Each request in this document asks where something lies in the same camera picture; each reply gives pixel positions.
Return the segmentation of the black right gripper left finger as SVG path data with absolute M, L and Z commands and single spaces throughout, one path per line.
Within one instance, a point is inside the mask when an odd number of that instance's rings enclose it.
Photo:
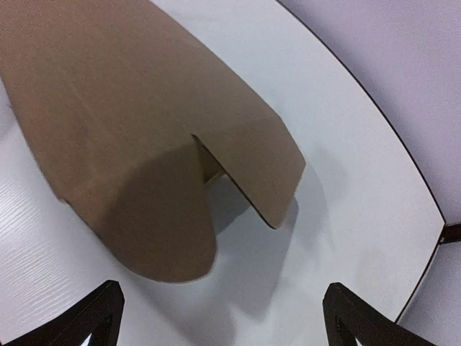
M 116 345 L 125 298 L 120 284 L 107 280 L 61 315 L 8 345 Z

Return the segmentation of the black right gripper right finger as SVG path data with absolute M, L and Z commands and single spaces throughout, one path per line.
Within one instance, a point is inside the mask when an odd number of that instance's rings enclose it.
M 323 298 L 330 345 L 430 345 L 399 326 L 341 283 L 332 283 Z

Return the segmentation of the brown cardboard box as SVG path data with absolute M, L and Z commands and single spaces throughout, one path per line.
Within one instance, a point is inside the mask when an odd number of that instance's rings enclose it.
M 278 229 L 305 169 L 282 118 L 150 1 L 3 1 L 1 79 L 57 198 L 151 280 L 210 272 L 220 175 Z

